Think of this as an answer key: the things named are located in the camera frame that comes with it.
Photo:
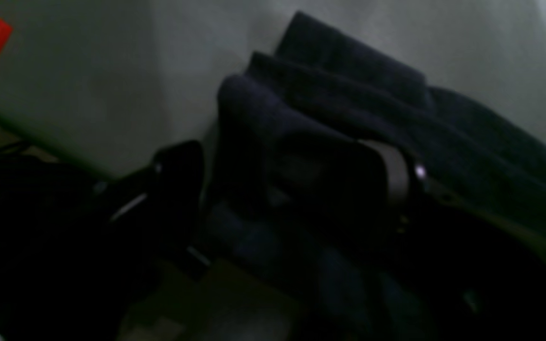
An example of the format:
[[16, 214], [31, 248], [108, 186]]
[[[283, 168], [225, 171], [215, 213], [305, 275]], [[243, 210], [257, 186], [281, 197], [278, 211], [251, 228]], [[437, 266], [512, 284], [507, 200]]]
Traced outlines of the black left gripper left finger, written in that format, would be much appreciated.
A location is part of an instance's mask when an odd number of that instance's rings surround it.
[[113, 341], [196, 227], [203, 147], [159, 150], [122, 179], [0, 150], [0, 341]]

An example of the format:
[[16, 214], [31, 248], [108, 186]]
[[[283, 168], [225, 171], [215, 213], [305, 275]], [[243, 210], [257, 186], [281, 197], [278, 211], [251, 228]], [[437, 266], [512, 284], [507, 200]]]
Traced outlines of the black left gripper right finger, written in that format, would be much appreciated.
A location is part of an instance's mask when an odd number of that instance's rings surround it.
[[397, 270], [440, 341], [546, 341], [546, 238], [474, 207], [393, 145], [360, 140], [394, 209]]

